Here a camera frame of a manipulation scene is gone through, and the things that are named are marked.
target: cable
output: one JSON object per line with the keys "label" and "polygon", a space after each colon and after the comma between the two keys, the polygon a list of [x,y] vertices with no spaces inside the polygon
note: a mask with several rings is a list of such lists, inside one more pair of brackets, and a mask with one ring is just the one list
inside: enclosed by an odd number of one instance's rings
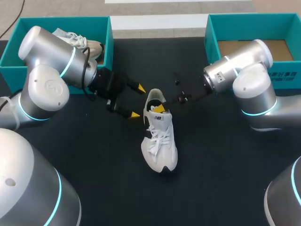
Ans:
{"label": "cable", "polygon": [[[12,95],[9,96],[9,99],[12,99],[14,96],[16,96],[19,92],[21,92],[23,89],[18,89],[16,92],[14,92]],[[2,108],[8,103],[8,101],[4,101],[3,104],[0,106],[0,112]]]}
{"label": "cable", "polygon": [[19,19],[20,15],[21,15],[21,13],[22,13],[22,11],[23,11],[24,4],[25,4],[25,0],[23,0],[23,4],[22,4],[22,7],[21,7],[21,10],[20,10],[19,15],[18,15],[17,18],[14,20],[14,22],[8,27],[8,29],[6,29],[6,31],[5,31],[2,35],[0,35],[0,39],[5,35],[6,32],[8,32],[8,30],[9,30],[9,29],[14,25],[14,23]]}
{"label": "cable", "polygon": [[90,57],[90,47],[86,47],[84,50],[83,50],[83,53],[85,53],[85,51],[88,50],[88,53],[87,53],[87,57],[86,57],[86,60],[85,60],[85,63],[84,63],[84,69],[83,69],[83,74],[81,76],[81,89],[84,91],[86,97],[91,100],[91,101],[95,101],[95,96],[91,97],[85,90],[85,75],[86,75],[86,70],[87,70],[87,65],[88,65],[88,60],[89,60],[89,57]]}

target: open box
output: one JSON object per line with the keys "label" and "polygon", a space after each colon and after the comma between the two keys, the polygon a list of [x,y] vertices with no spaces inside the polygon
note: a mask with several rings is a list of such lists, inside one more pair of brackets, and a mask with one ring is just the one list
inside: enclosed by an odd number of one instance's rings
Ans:
{"label": "open box", "polygon": [[[40,26],[49,32],[61,28],[67,32],[74,32],[86,37],[88,40],[96,40],[105,45],[103,64],[98,69],[106,67],[112,70],[114,39],[110,17],[29,17],[20,18],[11,35],[8,44],[0,60],[0,72],[2,73],[10,90],[15,92],[23,88],[27,75],[27,66],[18,56],[19,47],[27,32],[33,26]],[[71,94],[83,93],[75,87],[69,87]]]}
{"label": "open box", "polygon": [[301,88],[301,20],[295,13],[212,14],[205,48],[210,64],[254,39],[263,40],[273,56],[268,70],[275,89]]}

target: black mat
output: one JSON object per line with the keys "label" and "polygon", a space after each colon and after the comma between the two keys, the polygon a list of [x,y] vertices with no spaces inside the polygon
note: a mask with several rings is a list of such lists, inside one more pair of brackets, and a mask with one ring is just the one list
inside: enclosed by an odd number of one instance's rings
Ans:
{"label": "black mat", "polygon": [[[167,98],[177,93],[177,72],[197,92],[197,78],[207,64],[203,42],[115,40],[114,69],[127,72],[146,90],[161,89]],[[1,82],[0,96],[9,94],[5,88]],[[130,90],[123,96],[139,113],[145,99]],[[142,118],[127,121],[104,105],[73,95],[45,125],[19,131],[77,190],[82,226],[268,225],[265,189],[300,156],[299,130],[252,131],[231,92],[176,106],[179,162],[173,176],[162,177],[142,156]]]}

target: white floor stripe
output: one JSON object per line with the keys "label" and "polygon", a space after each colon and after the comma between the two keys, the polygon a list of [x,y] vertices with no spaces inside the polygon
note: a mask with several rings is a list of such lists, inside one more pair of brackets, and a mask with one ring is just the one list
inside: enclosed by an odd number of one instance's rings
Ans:
{"label": "white floor stripe", "polygon": [[113,30],[205,28],[208,14],[111,16]]}
{"label": "white floor stripe", "polygon": [[230,0],[105,0],[104,3],[148,3],[148,2],[195,2],[195,1],[230,1]]}

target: white sneaker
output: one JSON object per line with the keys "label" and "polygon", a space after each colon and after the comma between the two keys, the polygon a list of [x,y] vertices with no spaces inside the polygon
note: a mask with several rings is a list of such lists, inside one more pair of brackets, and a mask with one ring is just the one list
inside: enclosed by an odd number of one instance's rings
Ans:
{"label": "white sneaker", "polygon": [[165,101],[161,90],[152,89],[143,111],[147,130],[141,150],[147,164],[158,173],[171,172],[178,163],[172,115],[169,110],[154,112]]}
{"label": "white sneaker", "polygon": [[64,40],[65,42],[69,43],[70,45],[84,50],[86,47],[90,47],[90,59],[98,58],[102,51],[103,51],[103,44],[98,41],[87,40],[85,37],[81,35],[77,35],[73,32],[65,32],[60,28],[57,28],[53,34],[58,38]]}

